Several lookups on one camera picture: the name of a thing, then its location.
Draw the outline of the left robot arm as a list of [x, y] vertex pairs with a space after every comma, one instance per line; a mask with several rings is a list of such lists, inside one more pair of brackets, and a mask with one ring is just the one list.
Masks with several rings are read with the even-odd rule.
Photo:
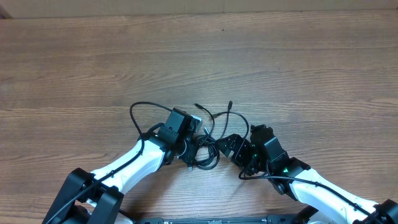
[[166, 122], [141, 133], [136, 145], [119, 159], [87, 172], [69, 173], [44, 223], [131, 223], [119, 210], [124, 196], [145, 176], [188, 151], [201, 118], [172, 109]]

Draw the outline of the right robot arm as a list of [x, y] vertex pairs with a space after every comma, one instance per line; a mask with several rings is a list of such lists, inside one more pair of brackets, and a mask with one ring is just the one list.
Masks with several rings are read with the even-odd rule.
[[267, 179], [281, 195], [306, 205], [293, 223], [397, 223], [397, 202], [376, 203], [323, 178], [303, 161], [289, 157], [272, 128], [251, 126], [250, 138], [219, 139], [217, 148], [240, 168], [241, 180]]

